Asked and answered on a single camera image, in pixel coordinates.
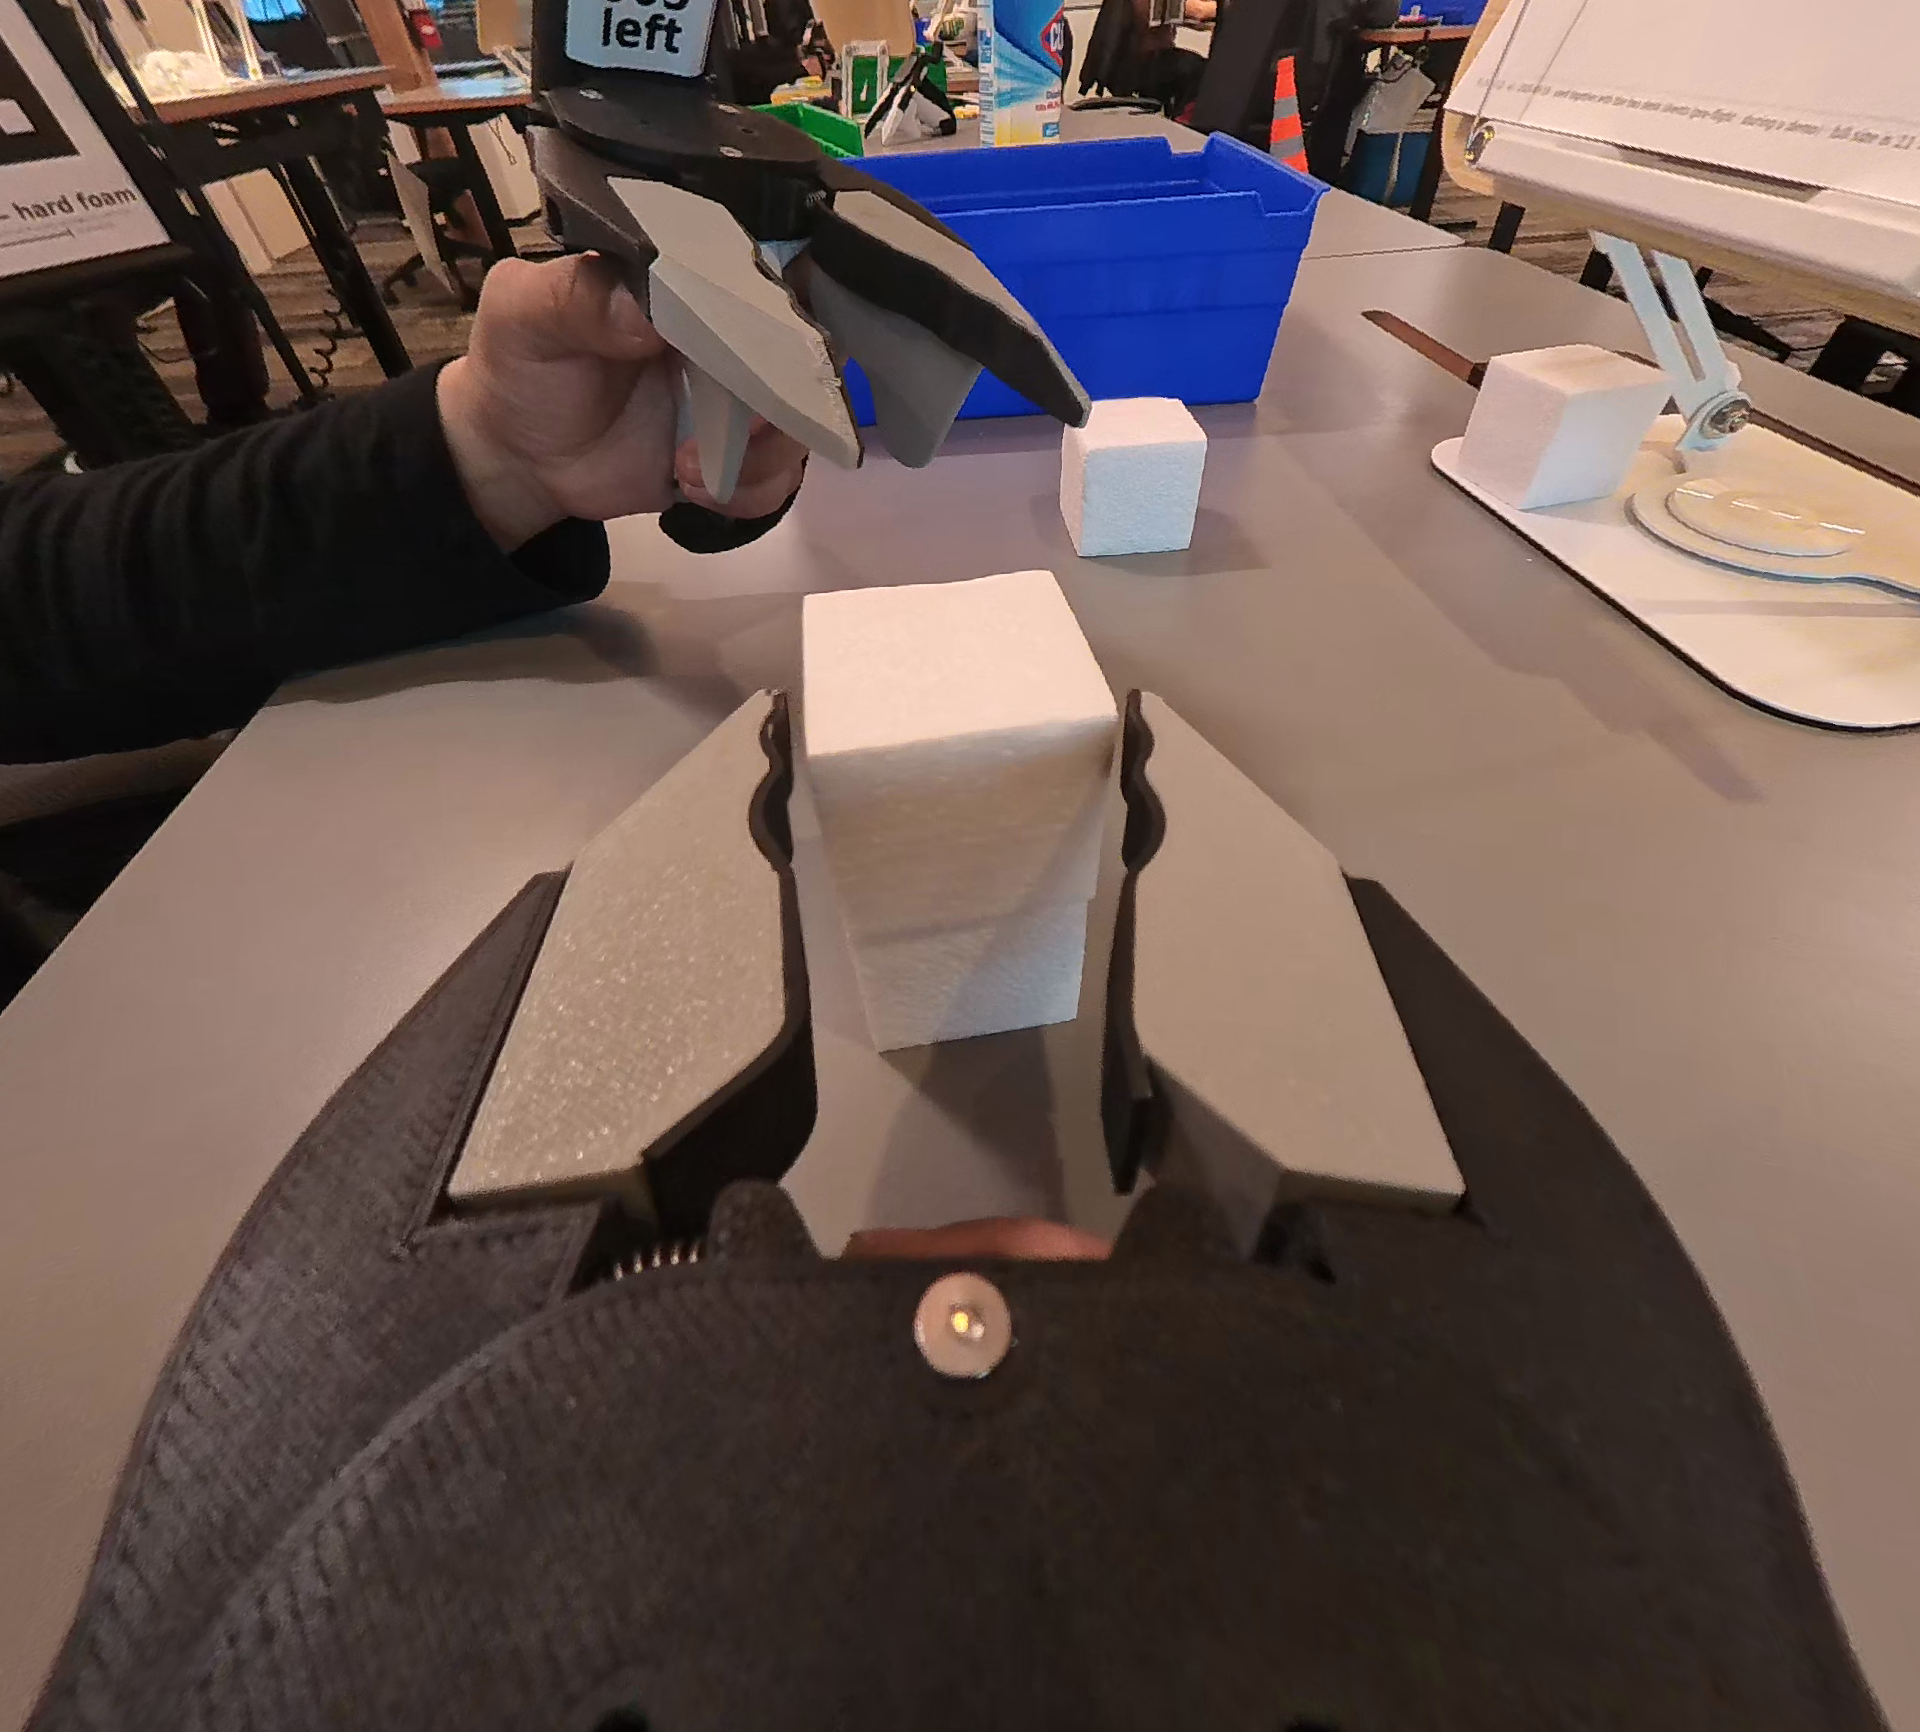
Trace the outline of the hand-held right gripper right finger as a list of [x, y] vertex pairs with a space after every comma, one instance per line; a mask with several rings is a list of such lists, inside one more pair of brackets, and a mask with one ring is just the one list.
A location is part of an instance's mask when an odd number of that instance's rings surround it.
[[1163, 696], [1120, 719], [1101, 1123], [1113, 1187], [1448, 1216], [1466, 1180], [1335, 853]]

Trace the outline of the disinfecting wipes canister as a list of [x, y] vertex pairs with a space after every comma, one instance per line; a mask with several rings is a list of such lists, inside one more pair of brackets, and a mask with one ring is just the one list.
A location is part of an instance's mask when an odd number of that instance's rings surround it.
[[1061, 135], [1065, 0], [974, 0], [978, 142], [988, 150]]

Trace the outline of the wooden desk with black legs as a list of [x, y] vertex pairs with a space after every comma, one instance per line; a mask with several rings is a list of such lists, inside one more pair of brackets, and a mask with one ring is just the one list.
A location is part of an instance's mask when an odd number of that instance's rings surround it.
[[140, 133], [202, 221], [211, 253], [226, 256], [239, 273], [242, 296], [293, 376], [302, 405], [314, 405], [323, 390], [281, 325], [273, 301], [244, 268], [207, 190], [250, 176], [274, 178], [345, 320], [364, 338], [385, 376], [404, 376], [414, 359], [321, 165], [327, 153], [354, 150], [366, 135], [385, 139], [380, 94], [386, 83], [389, 73], [380, 66], [335, 66], [161, 101], [135, 92]]
[[518, 232], [539, 225], [543, 192], [529, 145], [533, 90], [518, 73], [440, 78], [383, 90], [396, 194], [426, 263], [439, 263], [425, 217], [430, 192], [421, 164], [439, 164], [451, 199], [469, 198], [489, 259], [518, 256]]

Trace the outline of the large blue plastic bin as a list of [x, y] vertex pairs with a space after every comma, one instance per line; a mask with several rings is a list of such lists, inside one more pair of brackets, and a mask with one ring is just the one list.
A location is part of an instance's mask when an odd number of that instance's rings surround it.
[[1254, 401], [1329, 186], [1232, 135], [1146, 135], [856, 159], [956, 232], [1093, 400]]

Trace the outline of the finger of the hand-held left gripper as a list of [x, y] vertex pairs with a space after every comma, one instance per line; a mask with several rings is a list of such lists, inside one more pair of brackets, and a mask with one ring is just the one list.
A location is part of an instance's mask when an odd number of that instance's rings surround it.
[[661, 179], [612, 176], [611, 190], [651, 246], [645, 304], [684, 363], [700, 483], [717, 504], [739, 490], [762, 420], [854, 471], [863, 447], [826, 333], [714, 199]]
[[1044, 328], [953, 230], [878, 186], [839, 186], [814, 212], [806, 309], [869, 379], [878, 433], [923, 469], [988, 373], [1061, 424], [1093, 397]]

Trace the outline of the person's left hand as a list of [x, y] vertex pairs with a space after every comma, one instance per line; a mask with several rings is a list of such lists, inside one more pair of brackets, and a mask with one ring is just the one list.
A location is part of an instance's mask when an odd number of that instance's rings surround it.
[[515, 553], [564, 520], [659, 518], [676, 504], [765, 520], [804, 483], [804, 447], [753, 418], [735, 492], [714, 498], [681, 437], [682, 362], [602, 256], [516, 258], [485, 279], [436, 404], [476, 520]]

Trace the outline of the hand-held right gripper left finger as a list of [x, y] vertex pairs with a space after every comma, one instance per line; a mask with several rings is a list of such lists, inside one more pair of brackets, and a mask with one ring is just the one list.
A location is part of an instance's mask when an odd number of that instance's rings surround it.
[[793, 716], [756, 689], [573, 862], [453, 1164], [463, 1216], [608, 1199], [654, 1240], [818, 1113]]

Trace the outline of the person's left forearm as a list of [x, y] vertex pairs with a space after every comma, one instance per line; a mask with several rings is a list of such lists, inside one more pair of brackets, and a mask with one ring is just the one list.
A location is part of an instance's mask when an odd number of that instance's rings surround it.
[[606, 529], [502, 550], [448, 449], [436, 367], [204, 445], [2, 492], [2, 759], [244, 724], [287, 680], [597, 597]]

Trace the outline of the green plastic bin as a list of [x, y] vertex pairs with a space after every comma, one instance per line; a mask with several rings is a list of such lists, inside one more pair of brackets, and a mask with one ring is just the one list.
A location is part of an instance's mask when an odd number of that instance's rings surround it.
[[856, 161], [866, 156], [866, 130], [861, 117], [808, 98], [776, 99], [753, 110], [802, 132], [833, 159]]

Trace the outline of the white hard foam cube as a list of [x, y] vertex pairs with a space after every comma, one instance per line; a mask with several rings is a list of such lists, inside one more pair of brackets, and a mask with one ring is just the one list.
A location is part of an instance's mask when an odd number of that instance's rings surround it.
[[1091, 901], [851, 942], [878, 1051], [1069, 1023], [1078, 1016]]
[[1671, 397], [1668, 376], [1570, 343], [1487, 362], [1458, 469], [1521, 512], [1616, 495]]
[[1177, 553], [1190, 546], [1208, 436], [1179, 397], [1093, 400], [1062, 429], [1061, 508], [1085, 559]]
[[804, 596], [802, 739], [863, 939], [1097, 889], [1114, 689], [1049, 569]]

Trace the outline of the black framed sign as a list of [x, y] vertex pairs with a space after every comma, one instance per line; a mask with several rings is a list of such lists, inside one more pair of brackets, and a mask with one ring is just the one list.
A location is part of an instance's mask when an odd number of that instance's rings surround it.
[[4, 301], [174, 263], [176, 183], [110, 83], [84, 0], [2, 0]]

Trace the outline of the printed instruction sheet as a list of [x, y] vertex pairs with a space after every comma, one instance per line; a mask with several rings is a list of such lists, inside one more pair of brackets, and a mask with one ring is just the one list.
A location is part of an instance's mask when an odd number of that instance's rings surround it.
[[1901, 206], [1918, 0], [1501, 0], [1460, 111]]

